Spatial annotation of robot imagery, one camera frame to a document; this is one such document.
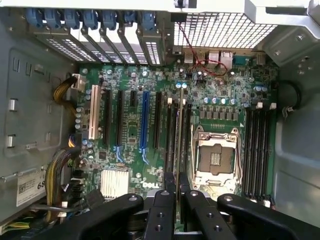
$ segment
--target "white pci slot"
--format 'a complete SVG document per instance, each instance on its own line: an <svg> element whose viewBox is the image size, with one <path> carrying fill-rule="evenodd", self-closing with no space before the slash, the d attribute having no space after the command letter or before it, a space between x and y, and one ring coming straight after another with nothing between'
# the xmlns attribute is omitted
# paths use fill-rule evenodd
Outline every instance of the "white pci slot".
<svg viewBox="0 0 320 240"><path fill-rule="evenodd" d="M89 121L89 139L98 138L100 99L101 99L101 87L99 85L92 85L90 121Z"/></svg>

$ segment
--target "motherboard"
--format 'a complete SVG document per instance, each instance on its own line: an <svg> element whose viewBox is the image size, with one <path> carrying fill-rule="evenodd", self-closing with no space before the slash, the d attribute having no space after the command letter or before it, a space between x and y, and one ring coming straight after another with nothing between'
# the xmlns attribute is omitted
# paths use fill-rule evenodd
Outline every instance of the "motherboard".
<svg viewBox="0 0 320 240"><path fill-rule="evenodd" d="M75 120L82 155L72 167L83 172L83 192L145 197L164 187L164 172L186 172L192 188L214 200L269 195L277 74L274 63L247 56L234 56L223 76L179 62L82 65Z"/></svg>

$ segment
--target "label sticker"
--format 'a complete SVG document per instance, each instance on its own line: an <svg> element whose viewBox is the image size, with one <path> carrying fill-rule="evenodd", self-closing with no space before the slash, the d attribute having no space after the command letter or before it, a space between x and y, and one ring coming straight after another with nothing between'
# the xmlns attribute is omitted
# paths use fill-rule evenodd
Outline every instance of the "label sticker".
<svg viewBox="0 0 320 240"><path fill-rule="evenodd" d="M46 171L38 169L36 172L18 177L16 191L17 207L46 192L45 176Z"/></svg>

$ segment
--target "red wire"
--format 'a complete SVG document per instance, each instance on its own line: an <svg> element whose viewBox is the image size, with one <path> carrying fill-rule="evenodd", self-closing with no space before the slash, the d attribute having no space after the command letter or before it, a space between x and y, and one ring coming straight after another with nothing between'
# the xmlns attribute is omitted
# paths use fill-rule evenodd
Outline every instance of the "red wire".
<svg viewBox="0 0 320 240"><path fill-rule="evenodd" d="M217 73L215 73L213 71L210 71L209 69L207 69L205 66L202 65L202 63L198 59L198 56L197 56L196 52L194 51L194 48L192 47L192 45L189 42L189 39L188 39L188 37L187 37L187 35L185 33L185 30L181 26L181 22L178 22L178 25L179 25L179 29L182 32L183 37L184 37L187 45L189 46L189 48L190 48L190 50L191 50L191 52L192 52L192 54L193 54L193 56L195 58L195 64L193 65L192 69L195 69L196 67L200 66L207 74L209 74L211 76L222 77L222 76L226 75L226 73L228 72L227 66L225 64L223 64L222 62L220 62L220 61L215 61L215 60L208 59L208 61L211 62L211 63L216 63L216 64L222 65L224 67L224 69L225 69L223 74L217 74Z"/></svg>

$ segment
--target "green circuit board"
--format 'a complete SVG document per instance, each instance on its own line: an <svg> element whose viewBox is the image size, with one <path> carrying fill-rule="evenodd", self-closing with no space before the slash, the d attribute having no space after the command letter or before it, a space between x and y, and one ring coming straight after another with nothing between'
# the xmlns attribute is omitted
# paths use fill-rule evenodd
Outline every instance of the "green circuit board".
<svg viewBox="0 0 320 240"><path fill-rule="evenodd" d="M199 69L191 69L184 64L174 64L168 67L148 66L121 66L121 65L94 65L84 64L80 68L80 74L86 77L86 90L92 85L101 86L101 103L99 114L98 139L90 140L91 151L82 147L82 158L85 165L81 170L86 173L84 191L90 192L99 188L102 170L127 170L129 171L129 193L137 193L146 196L152 189L163 187L164 153L166 145L167 124L167 100L180 98L180 88L177 83L186 83L183 90L183 99L192 104L190 122L196 128L202 126L205 131L217 133L230 133L233 128L239 130L240 136L245 137L245 104L255 105L257 102L270 104L276 102L277 93L270 88L270 81L275 80L278 68L275 64L249 65L248 57L236 56L240 64L234 64L233 75L226 74L223 77L201 76L199 81ZM256 86L264 86L267 91L257 93ZM111 124L109 144L103 143L103 126L105 102L103 101L106 90L112 90ZM121 157L124 162L117 160L115 151L117 128L117 94L124 91L124 109L122 126ZM136 106L130 106L131 91L136 91ZM143 92L150 92L150 108L147 126L147 152L149 164L145 164L142 153L139 150L141 137L141 115ZM159 128L159 148L153 148L155 128L155 104L156 93L162 92L162 105ZM85 109L81 119L81 128L77 130L86 138L90 119L90 94L78 94L77 106ZM274 140L270 141L271 154L268 167L268 194L271 193L273 149Z"/></svg>

